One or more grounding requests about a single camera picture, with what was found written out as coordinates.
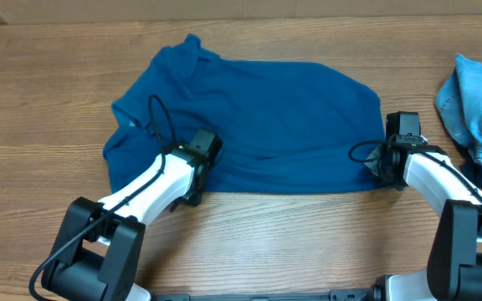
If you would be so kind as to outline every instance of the wooden tabletop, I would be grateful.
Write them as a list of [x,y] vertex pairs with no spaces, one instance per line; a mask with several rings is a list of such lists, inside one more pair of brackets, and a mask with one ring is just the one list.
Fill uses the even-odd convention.
[[[420,112],[429,142],[460,162],[433,100],[455,54],[482,61],[482,16],[0,26],[0,300],[31,299],[29,277],[77,196],[110,194],[110,103],[188,33],[226,59],[337,69],[379,94],[383,116]],[[423,268],[437,225],[412,189],[209,193],[148,228],[136,282],[200,295],[366,287]]]

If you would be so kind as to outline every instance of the blue fabric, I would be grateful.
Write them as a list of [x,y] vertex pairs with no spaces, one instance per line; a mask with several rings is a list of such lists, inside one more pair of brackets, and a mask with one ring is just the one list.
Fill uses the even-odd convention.
[[482,63],[458,54],[434,104],[451,137],[482,166]]
[[[384,139],[380,100],[372,90],[321,64],[221,59],[189,35],[162,49],[112,105],[120,126],[104,148],[112,191],[139,176],[158,154],[150,94],[165,102],[185,141],[201,127],[223,139],[223,159],[212,170],[207,191],[374,188],[370,171],[347,158],[357,142]],[[154,102],[152,108],[162,137],[170,137],[161,106]]]

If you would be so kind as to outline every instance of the wall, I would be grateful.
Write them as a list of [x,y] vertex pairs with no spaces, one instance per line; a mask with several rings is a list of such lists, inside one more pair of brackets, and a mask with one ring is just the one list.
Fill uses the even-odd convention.
[[0,23],[482,14],[482,0],[0,0]]

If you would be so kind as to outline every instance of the wood grain surface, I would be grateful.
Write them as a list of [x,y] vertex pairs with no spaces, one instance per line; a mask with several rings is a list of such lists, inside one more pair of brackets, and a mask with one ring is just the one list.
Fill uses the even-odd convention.
[[[423,134],[460,162],[433,100],[455,54],[482,61],[482,16],[0,27],[0,300],[30,300],[29,277],[68,205],[110,193],[101,156],[116,129],[110,103],[188,33],[226,59],[337,69],[373,88],[383,115],[420,112]],[[152,224],[136,281],[200,295],[364,287],[424,267],[437,225],[412,189],[209,193]]]

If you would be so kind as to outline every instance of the folded blue cloth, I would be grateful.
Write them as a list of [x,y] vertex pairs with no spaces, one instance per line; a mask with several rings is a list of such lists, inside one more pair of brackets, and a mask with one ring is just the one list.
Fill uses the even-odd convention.
[[[120,126],[104,148],[112,191],[139,176],[158,154],[150,94],[162,98],[178,138],[190,141],[203,127],[223,139],[223,159],[212,170],[207,191],[374,188],[370,171],[347,157],[359,141],[384,139],[380,100],[372,90],[321,64],[221,59],[189,35],[162,49],[112,105]],[[169,143],[161,106],[154,102],[153,110]]]
[[482,63],[458,54],[434,104],[451,137],[482,166]]

